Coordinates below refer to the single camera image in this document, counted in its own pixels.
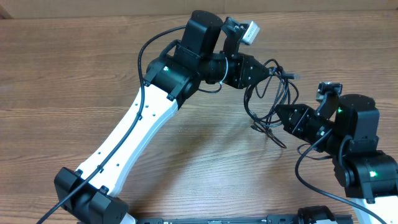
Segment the black cable silver plug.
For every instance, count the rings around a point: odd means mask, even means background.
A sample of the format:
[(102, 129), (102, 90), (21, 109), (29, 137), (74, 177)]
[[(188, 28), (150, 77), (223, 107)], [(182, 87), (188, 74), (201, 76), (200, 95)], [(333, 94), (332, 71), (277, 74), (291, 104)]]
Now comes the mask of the black cable silver plug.
[[(249, 100), (252, 97), (253, 90), (255, 90), (258, 98), (264, 98), (266, 90), (272, 80), (272, 78), (279, 79), (279, 86), (277, 92), (275, 94), (275, 100), (269, 110), (269, 112), (265, 116), (258, 116), (256, 113), (252, 112), (249, 109)], [(289, 81), (287, 78), (284, 78), (283, 74), (280, 72), (274, 72), (268, 79), (267, 84), (264, 88), (264, 91), (260, 95), (257, 89), (257, 85), (248, 88), (247, 90), (247, 113), (252, 118), (253, 123), (251, 125), (252, 129), (255, 131), (259, 131), (260, 133), (264, 133), (271, 141), (277, 144), (281, 148), (286, 148), (286, 145), (279, 140), (275, 134), (272, 132), (272, 128), (276, 128), (280, 126), (282, 123), (280, 119), (275, 121), (272, 120), (272, 117), (276, 114), (275, 108), (277, 105), (289, 104), (291, 102), (291, 94), (289, 89)]]

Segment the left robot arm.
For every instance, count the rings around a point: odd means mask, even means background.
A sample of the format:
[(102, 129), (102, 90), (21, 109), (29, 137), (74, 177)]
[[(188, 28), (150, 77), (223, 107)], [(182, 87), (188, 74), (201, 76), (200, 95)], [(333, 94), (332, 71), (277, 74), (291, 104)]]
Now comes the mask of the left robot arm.
[(253, 56), (239, 52), (241, 44), (251, 45), (259, 33), (254, 21), (196, 10), (181, 30), (181, 39), (138, 71), (138, 94), (104, 143), (76, 169), (64, 167), (55, 176), (57, 207), (80, 222), (135, 222), (119, 198), (123, 185), (156, 132), (201, 82), (242, 89), (269, 76)]

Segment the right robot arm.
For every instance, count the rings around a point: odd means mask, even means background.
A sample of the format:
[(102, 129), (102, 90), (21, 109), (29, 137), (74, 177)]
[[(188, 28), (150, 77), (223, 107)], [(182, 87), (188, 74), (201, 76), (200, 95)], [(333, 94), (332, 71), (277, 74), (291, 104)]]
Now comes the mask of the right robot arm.
[[(360, 223), (397, 223), (397, 162), (377, 148), (379, 110), (364, 95), (326, 93), (320, 106), (278, 105), (284, 130), (307, 142), (309, 148), (295, 165), (298, 180), (309, 189), (354, 208)], [(312, 150), (332, 159), (339, 197), (305, 181), (299, 174), (303, 158)]]

